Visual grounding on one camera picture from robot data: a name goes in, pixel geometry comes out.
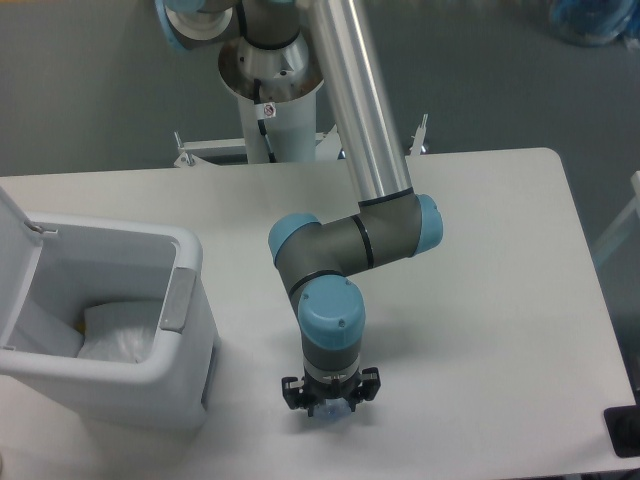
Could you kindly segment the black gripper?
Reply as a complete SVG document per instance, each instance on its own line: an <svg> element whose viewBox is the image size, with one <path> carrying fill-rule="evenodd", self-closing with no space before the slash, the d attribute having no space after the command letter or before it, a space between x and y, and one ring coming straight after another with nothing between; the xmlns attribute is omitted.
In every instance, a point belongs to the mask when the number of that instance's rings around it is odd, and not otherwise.
<svg viewBox="0 0 640 480"><path fill-rule="evenodd" d="M308 417L314 413L328 413L331 409L355 412L360 403L373 401L380 387L377 367L356 371L349 378L330 377L328 383L320 382L308 372L300 379L281 379L282 395L287 406L291 410L305 410Z"/></svg>

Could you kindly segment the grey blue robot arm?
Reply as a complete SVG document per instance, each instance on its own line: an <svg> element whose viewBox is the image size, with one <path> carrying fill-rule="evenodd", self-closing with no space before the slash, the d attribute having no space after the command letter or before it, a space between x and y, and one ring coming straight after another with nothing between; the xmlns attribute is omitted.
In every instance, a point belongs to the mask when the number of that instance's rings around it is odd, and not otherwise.
<svg viewBox="0 0 640 480"><path fill-rule="evenodd" d="M268 244L301 332L304 373L282 381L289 408L316 416L354 410L380 386L360 365L365 305L351 276L436 247L435 202L415 193L360 1L159 1L168 42L220 44L221 78L239 100L253 163L301 160L315 149L315 117L299 114L325 87L358 199L329 223L293 213Z"/></svg>

